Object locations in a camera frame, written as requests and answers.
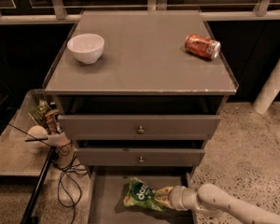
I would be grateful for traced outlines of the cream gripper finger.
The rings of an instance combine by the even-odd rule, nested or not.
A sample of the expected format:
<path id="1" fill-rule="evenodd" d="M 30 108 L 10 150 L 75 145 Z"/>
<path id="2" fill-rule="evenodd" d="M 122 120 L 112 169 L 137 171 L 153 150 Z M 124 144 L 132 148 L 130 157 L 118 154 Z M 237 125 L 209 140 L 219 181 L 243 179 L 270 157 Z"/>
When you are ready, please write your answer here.
<path id="1" fill-rule="evenodd" d="M 173 187 L 165 187 L 162 189 L 158 189 L 155 192 L 156 196 L 168 196 L 170 194 L 170 192 L 172 191 Z"/>
<path id="2" fill-rule="evenodd" d="M 170 201 L 169 201 L 169 199 L 167 197 L 165 197 L 165 198 L 156 197 L 155 200 L 156 200 L 157 203 L 160 203 L 161 205 L 163 205 L 163 206 L 165 206 L 167 208 L 171 208 L 172 207 L 172 205 L 170 204 Z"/>

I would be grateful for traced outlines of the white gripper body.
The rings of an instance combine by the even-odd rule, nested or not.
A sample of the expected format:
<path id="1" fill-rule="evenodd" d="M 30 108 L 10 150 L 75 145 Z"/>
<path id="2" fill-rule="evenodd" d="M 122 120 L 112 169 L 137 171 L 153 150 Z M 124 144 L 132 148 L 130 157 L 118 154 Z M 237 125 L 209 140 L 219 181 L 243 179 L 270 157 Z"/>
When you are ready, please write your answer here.
<path id="1" fill-rule="evenodd" d="M 183 192 L 186 189 L 184 186 L 175 186 L 170 191 L 169 201 L 170 205 L 176 211 L 187 211 L 188 208 L 183 203 Z"/>

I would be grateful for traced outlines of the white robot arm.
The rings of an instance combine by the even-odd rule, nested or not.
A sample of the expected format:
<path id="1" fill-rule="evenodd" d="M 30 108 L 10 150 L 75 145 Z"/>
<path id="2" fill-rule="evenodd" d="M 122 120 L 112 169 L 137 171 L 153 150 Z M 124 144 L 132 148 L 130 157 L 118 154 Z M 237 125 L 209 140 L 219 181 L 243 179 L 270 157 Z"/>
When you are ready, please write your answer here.
<path id="1" fill-rule="evenodd" d="M 192 210 L 209 217 L 227 213 L 243 224 L 280 224 L 279 215 L 230 196 L 213 184 L 202 184 L 197 189 L 166 187 L 157 190 L 154 199 L 176 211 Z"/>

